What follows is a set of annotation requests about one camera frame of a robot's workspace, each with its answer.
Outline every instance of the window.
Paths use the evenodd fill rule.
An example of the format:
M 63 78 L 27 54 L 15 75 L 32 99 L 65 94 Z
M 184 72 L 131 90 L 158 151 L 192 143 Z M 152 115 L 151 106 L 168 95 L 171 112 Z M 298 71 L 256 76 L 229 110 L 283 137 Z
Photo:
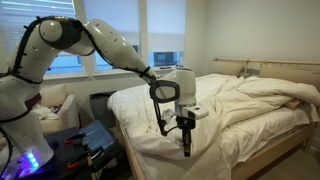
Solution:
M 8 54 L 19 44 L 36 16 L 99 18 L 117 29 L 151 67 L 180 65 L 184 52 L 185 0 L 4 0 L 0 32 Z M 60 53 L 46 74 L 92 75 L 114 67 L 95 53 L 88 57 Z
M 139 0 L 85 0 L 87 20 L 98 18 L 114 27 L 138 50 L 140 44 Z M 97 70 L 113 69 L 95 53 Z
M 148 0 L 149 65 L 180 65 L 184 51 L 185 0 Z
M 7 0 L 0 2 L 0 30 L 8 54 L 18 46 L 25 29 L 36 16 L 49 15 L 74 18 L 75 10 L 72 0 Z M 82 72 L 82 65 L 77 56 L 61 53 L 53 61 L 46 74 Z

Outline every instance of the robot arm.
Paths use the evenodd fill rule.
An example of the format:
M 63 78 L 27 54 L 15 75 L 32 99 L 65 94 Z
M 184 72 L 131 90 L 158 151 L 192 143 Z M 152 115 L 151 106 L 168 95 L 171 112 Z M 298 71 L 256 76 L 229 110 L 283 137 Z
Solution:
M 97 51 L 110 65 L 138 74 L 150 85 L 162 135 L 168 131 L 164 129 L 158 103 L 174 101 L 185 155 L 190 156 L 191 129 L 195 120 L 208 115 L 196 105 L 195 77 L 191 70 L 176 69 L 164 77 L 158 75 L 114 28 L 98 19 L 82 25 L 66 17 L 38 17 L 25 28 L 19 46 L 8 59 L 8 73 L 0 77 L 0 129 L 14 144 L 0 151 L 0 170 L 17 166 L 19 177 L 28 176 L 53 156 L 39 119 L 26 102 L 37 96 L 46 70 L 61 51 L 80 56 Z

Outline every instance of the cable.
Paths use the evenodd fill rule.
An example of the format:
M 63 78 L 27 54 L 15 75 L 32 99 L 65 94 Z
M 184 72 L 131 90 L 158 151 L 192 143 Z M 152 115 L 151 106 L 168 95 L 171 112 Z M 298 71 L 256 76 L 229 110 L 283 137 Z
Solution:
M 27 46 L 27 43 L 29 41 L 29 37 L 31 36 L 31 33 L 32 33 L 33 29 L 38 24 L 40 24 L 43 20 L 46 20 L 47 18 L 49 19 L 49 17 L 45 17 L 45 18 L 37 17 L 37 20 L 31 22 L 29 24 L 29 26 L 24 26 L 24 28 L 26 28 L 26 31 L 23 34 L 23 36 L 21 38 L 21 41 L 20 41 L 20 45 L 18 47 L 17 57 L 16 57 L 16 60 L 15 60 L 15 64 L 14 64 L 13 70 L 11 72 L 12 74 L 18 74 L 18 72 L 19 72 L 19 69 L 21 67 L 20 65 L 21 65 L 21 61 L 22 61 L 22 56 L 25 55 L 24 50 L 25 50 L 25 48 Z
M 96 44 L 96 42 L 95 42 L 92 34 L 89 32 L 89 30 L 86 29 L 84 26 L 82 26 L 82 30 L 87 34 L 87 36 L 88 36 L 88 38 L 90 39 L 90 41 L 91 41 L 94 49 L 97 51 L 97 53 L 100 55 L 100 57 L 101 57 L 103 60 L 105 60 L 108 64 L 110 64 L 111 66 L 115 66 L 112 62 L 110 62 L 110 61 L 102 54 L 100 48 L 99 48 L 98 45 Z M 139 77 L 146 76 L 146 77 L 148 77 L 149 79 L 152 79 L 152 77 L 147 73 L 148 70 L 150 69 L 149 66 L 144 70 L 144 72 L 141 72 L 141 71 L 139 71 L 138 69 L 131 69 L 131 68 L 129 68 L 129 67 L 125 67 L 125 68 L 124 68 L 124 67 L 117 67 L 117 68 L 122 69 L 122 70 L 125 70 L 125 71 L 135 72 L 135 73 L 137 73 L 137 74 L 140 75 Z
M 150 88 L 152 88 L 152 91 L 156 91 L 156 87 L 153 86 L 152 84 L 156 81 L 156 78 L 155 77 L 151 77 L 150 78 Z M 163 136 L 167 136 L 168 132 L 164 129 L 164 126 L 166 125 L 166 121 L 164 121 L 162 118 L 161 118 L 161 112 L 160 112 L 160 107 L 159 107 L 159 104 L 156 100 L 155 97 L 151 97 L 151 99 L 153 100 L 153 105 L 154 105 L 154 110 L 155 110 L 155 113 L 156 113 L 156 117 L 157 117 L 157 122 L 158 122 L 158 125 L 159 125 L 159 128 L 160 128 L 160 132 L 161 132 L 161 135 Z
M 6 139 L 6 141 L 8 142 L 8 148 L 9 148 L 8 160 L 7 160 L 6 164 L 4 165 L 3 170 L 2 170 L 2 172 L 1 172 L 1 174 L 0 174 L 0 179 L 2 179 L 2 176 L 3 176 L 4 172 L 6 171 L 6 169 L 8 168 L 9 163 L 10 163 L 10 161 L 11 161 L 11 157 L 12 157 L 12 153 L 13 153 L 13 149 L 12 149 L 13 146 L 12 146 L 12 142 L 11 142 L 11 140 L 9 139 L 6 131 L 5 131 L 4 129 L 2 129 L 1 127 L 0 127 L 0 132 L 2 133 L 3 137 L 4 137 L 4 138 Z
M 169 134 L 170 131 L 172 131 L 172 130 L 174 130 L 174 129 L 176 129 L 176 128 L 183 127 L 183 126 L 185 126 L 185 125 L 187 125 L 187 124 L 184 123 L 184 124 L 180 124 L 180 125 L 174 126 L 174 127 L 170 128 L 170 129 L 167 131 L 167 134 Z

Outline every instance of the white armchair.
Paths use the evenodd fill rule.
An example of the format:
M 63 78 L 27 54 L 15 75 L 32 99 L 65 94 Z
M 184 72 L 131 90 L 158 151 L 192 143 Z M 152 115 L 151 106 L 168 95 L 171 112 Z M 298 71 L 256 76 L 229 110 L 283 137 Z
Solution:
M 79 128 L 78 107 L 73 94 L 67 94 L 64 84 L 43 87 L 40 90 L 41 100 L 38 102 L 43 107 L 60 106 L 56 117 L 40 120 L 44 135 L 49 135 L 71 127 Z M 6 145 L 0 133 L 0 149 Z

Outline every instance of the wooden floor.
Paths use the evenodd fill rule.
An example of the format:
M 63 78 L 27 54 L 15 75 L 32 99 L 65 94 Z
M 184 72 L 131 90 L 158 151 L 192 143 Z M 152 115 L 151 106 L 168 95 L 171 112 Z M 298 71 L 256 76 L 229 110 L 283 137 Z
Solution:
M 278 160 L 250 180 L 320 180 L 320 159 L 302 150 Z

